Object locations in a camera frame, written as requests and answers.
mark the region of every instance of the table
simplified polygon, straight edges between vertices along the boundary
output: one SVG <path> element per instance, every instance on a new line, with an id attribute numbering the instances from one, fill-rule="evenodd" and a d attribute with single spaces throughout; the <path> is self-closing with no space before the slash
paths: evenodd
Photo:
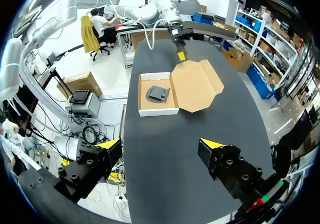
<path id="1" fill-rule="evenodd" d="M 172 72 L 179 63 L 170 40 L 154 50 L 140 42 L 134 57 L 124 127 L 126 190 L 133 224 L 207 224 L 237 210 L 221 182 L 214 182 L 198 157 L 199 138 L 233 144 L 263 178 L 273 173 L 268 137 L 259 110 L 238 74 L 218 50 L 203 41 L 186 41 L 188 57 L 208 59 L 224 90 L 210 108 L 177 115 L 140 117 L 140 73 Z"/>
<path id="2" fill-rule="evenodd" d="M 147 32 L 150 32 L 152 30 L 153 30 L 152 28 L 146 28 Z M 159 31 L 159 30 L 168 30 L 168 29 L 164 28 L 164 27 L 155 28 L 155 32 Z M 124 47 L 124 43 L 122 42 L 121 35 L 137 33 L 137 32 L 144 32 L 144 31 L 145 30 L 143 28 L 140 28 L 140 27 L 128 27 L 128 26 L 121 26 L 116 30 L 116 32 L 118 34 L 117 37 L 118 37 L 119 46 L 121 48 L 123 61 L 125 63 L 124 64 L 125 68 L 129 68 L 133 64 L 133 62 L 132 62 L 132 60 L 128 60 L 127 57 L 125 56 L 126 55 L 126 50 L 125 50 L 125 47 Z"/>

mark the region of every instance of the white t-shirt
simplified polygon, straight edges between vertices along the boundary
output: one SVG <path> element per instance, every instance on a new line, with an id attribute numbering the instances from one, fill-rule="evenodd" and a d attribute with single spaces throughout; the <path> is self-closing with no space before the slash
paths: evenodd
<path id="1" fill-rule="evenodd" d="M 94 24 L 94 28 L 96 29 L 96 31 L 99 34 L 99 38 L 101 38 L 104 33 L 102 32 L 103 29 L 107 28 L 107 26 L 105 25 L 105 23 L 107 22 L 107 20 L 102 17 L 102 16 L 93 16 L 92 17 L 92 22 Z"/>

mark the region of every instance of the hole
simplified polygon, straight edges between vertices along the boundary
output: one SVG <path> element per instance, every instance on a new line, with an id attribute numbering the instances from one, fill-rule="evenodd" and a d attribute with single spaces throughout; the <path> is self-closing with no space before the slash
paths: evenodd
<path id="1" fill-rule="evenodd" d="M 241 178 L 243 180 L 248 180 L 249 179 L 249 175 L 248 174 L 243 174 Z"/>

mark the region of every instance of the man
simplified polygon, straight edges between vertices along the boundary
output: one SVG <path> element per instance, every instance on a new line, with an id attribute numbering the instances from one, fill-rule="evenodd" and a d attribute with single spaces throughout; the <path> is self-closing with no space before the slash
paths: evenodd
<path id="1" fill-rule="evenodd" d="M 107 21 L 104 17 L 99 16 L 99 9 L 97 8 L 91 10 L 91 15 L 94 28 L 98 32 L 99 38 L 101 38 L 101 40 L 106 40 L 107 46 L 114 46 L 117 40 L 116 29 L 108 29 L 107 32 L 103 32 L 102 30 L 107 26 L 111 26 L 118 18 L 114 17 L 112 20 Z"/>

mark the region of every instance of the blue bin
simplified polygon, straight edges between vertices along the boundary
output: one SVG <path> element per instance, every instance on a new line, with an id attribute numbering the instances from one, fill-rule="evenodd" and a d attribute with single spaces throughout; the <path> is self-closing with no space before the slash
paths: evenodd
<path id="1" fill-rule="evenodd" d="M 262 99 L 270 99 L 272 96 L 275 95 L 275 90 L 271 87 L 272 91 L 267 88 L 266 83 L 264 82 L 263 78 L 260 77 L 259 72 L 256 68 L 251 65 L 248 71 L 246 72 L 252 83 L 254 84 L 256 90 L 258 91 L 260 97 Z"/>
<path id="2" fill-rule="evenodd" d="M 202 12 L 195 12 L 193 20 L 200 23 L 212 24 L 214 18 Z"/>
<path id="3" fill-rule="evenodd" d="M 259 32 L 260 27 L 261 27 L 261 22 L 257 20 L 254 24 L 255 25 L 253 26 L 253 30 L 256 32 Z"/>
<path id="4" fill-rule="evenodd" d="M 243 17 L 240 17 L 240 16 L 236 17 L 235 19 L 236 19 L 236 21 L 239 21 L 240 23 L 243 23 L 243 24 L 251 27 L 251 23 L 249 22 L 249 20 L 247 20 L 247 19 L 245 19 Z"/>

